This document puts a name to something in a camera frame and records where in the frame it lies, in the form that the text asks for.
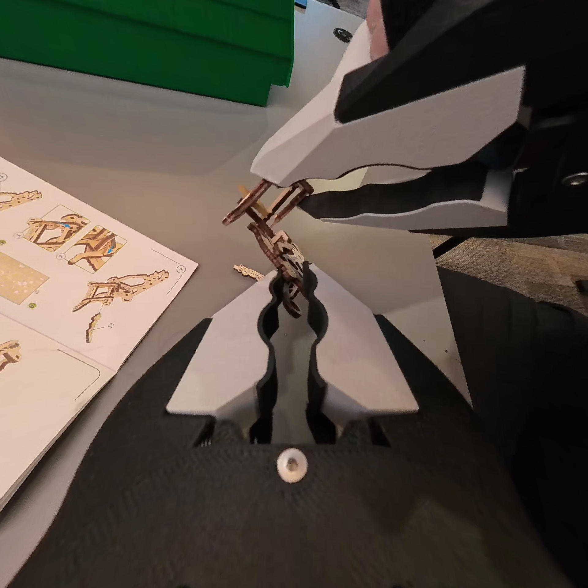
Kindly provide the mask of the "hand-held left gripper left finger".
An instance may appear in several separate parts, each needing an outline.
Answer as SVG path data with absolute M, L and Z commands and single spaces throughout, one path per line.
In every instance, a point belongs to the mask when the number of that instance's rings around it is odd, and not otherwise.
M 271 271 L 215 313 L 166 411 L 230 420 L 251 443 L 270 443 L 278 388 L 271 338 L 282 299 L 282 274 Z

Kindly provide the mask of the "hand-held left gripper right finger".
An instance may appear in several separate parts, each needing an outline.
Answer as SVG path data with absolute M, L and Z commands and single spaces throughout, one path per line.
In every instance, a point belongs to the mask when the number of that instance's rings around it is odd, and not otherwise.
M 419 405 L 373 312 L 313 263 L 303 264 L 307 322 L 316 338 L 306 420 L 317 444 L 350 423 L 417 414 Z

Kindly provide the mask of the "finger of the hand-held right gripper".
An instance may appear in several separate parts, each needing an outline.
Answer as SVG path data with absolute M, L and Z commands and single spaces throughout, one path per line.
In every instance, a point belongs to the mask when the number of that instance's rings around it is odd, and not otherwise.
M 511 184 L 511 169 L 464 163 L 405 182 L 313 194 L 299 209 L 323 222 L 406 231 L 502 227 Z
M 279 187 L 336 180 L 375 165 L 432 169 L 460 164 L 516 122 L 525 67 L 519 66 L 348 123 L 334 116 L 337 93 L 352 66 L 369 62 L 363 21 L 330 82 L 270 137 L 251 173 Z

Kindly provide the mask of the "wooden model side frame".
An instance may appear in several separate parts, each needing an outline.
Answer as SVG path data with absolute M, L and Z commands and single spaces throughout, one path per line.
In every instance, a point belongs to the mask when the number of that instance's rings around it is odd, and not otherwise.
M 261 196 L 271 186 L 266 182 L 261 182 L 252 190 L 239 186 L 241 198 L 237 206 L 223 218 L 222 223 L 228 226 L 244 215 L 251 218 L 248 230 L 254 234 L 262 252 L 282 276 L 283 307 L 291 316 L 299 318 L 301 310 L 296 298 L 298 295 L 307 297 L 303 285 L 304 255 L 291 237 L 277 227 L 278 223 L 272 225 L 264 222 L 254 210 L 254 204 L 261 200 Z

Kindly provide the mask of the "person's right hand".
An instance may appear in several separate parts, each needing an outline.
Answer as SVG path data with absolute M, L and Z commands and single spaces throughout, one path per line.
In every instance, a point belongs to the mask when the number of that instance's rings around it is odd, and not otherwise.
M 390 51 L 387 42 L 385 15 L 390 1 L 369 1 L 366 12 L 366 25 L 370 34 L 370 58 L 376 61 Z

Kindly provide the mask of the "open assembly instruction booklet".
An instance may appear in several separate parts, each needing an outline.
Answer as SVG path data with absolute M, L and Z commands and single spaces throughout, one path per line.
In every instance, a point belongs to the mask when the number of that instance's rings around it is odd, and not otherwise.
M 1 158 L 1 509 L 195 261 Z

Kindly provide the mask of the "green plastic bin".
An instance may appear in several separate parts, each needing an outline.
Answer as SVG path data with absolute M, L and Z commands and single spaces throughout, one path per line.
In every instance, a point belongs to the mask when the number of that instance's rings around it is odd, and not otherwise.
M 1 1 L 1 57 L 265 107 L 294 23 L 294 1 Z

